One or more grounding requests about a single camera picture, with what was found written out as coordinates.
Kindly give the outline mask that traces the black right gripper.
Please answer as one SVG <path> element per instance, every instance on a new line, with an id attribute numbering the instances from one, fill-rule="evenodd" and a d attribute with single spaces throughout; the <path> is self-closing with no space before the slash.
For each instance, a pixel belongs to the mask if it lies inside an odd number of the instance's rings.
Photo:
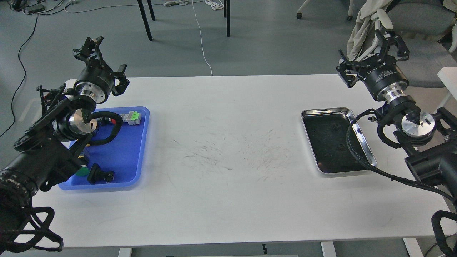
<path id="1" fill-rule="evenodd" d="M 336 71 L 348 88 L 352 88 L 359 80 L 362 80 L 375 101 L 384 101 L 385 98 L 382 91 L 385 88 L 394 84 L 404 90 L 409 85 L 408 79 L 395 60 L 387 60 L 390 47 L 397 48 L 397 61 L 409 60 L 410 51 L 402 37 L 393 31 L 382 32 L 376 29 L 375 36 L 378 39 L 375 47 L 375 49 L 378 49 L 378 51 L 375 51 L 376 64 L 371 64 L 368 67 L 368 63 L 364 61 L 348 60 L 343 51 L 339 49 L 338 53 L 341 59 Z"/>

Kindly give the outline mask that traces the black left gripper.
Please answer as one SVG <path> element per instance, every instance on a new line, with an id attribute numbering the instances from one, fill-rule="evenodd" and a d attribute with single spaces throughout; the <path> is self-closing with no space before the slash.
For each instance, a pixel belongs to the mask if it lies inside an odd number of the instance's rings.
<path id="1" fill-rule="evenodd" d="M 100 44 L 104 37 L 96 39 L 87 37 L 80 49 L 73 50 L 73 56 L 77 60 L 85 62 L 85 68 L 74 83 L 73 89 L 79 95 L 89 96 L 96 104 L 107 101 L 109 94 L 120 96 L 125 93 L 130 81 L 126 78 L 127 64 L 119 66 L 117 72 L 107 72 L 107 64 L 100 52 Z"/>

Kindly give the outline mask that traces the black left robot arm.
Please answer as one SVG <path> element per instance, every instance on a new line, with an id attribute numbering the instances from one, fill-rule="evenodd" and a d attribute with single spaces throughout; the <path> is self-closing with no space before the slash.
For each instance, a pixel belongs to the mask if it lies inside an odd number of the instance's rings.
<path id="1" fill-rule="evenodd" d="M 82 167 L 79 158 L 87 145 L 113 141 L 123 125 L 114 112 L 95 112 L 110 94 L 119 96 L 129 85 L 126 64 L 114 71 L 100 51 L 103 41 L 88 37 L 73 55 L 85 63 L 73 87 L 37 88 L 42 117 L 16 141 L 19 153 L 1 170 L 1 252 L 20 253 L 31 248 L 60 252 L 63 239 L 50 230 L 55 211 L 34 208 L 38 191 L 67 181 Z"/>

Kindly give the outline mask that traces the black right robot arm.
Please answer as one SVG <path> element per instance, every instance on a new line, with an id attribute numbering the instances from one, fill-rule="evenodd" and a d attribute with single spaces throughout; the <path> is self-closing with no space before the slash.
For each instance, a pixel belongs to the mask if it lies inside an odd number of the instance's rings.
<path id="1" fill-rule="evenodd" d="M 378 52 L 369 50 L 370 56 L 360 61 L 348 60 L 342 50 L 338 51 L 341 60 L 336 71 L 347 87 L 362 81 L 375 101 L 384 102 L 383 107 L 368 109 L 350 123 L 346 132 L 349 152 L 365 168 L 392 181 L 437 193 L 456 206 L 456 117 L 443 107 L 434 114 L 423 112 L 404 93 L 409 81 L 397 61 L 408 60 L 409 50 L 401 36 L 376 29 L 373 46 Z M 366 115 L 378 124 L 377 135 L 383 143 L 406 152 L 405 163 L 414 180 L 386 173 L 356 153 L 351 132 Z"/>

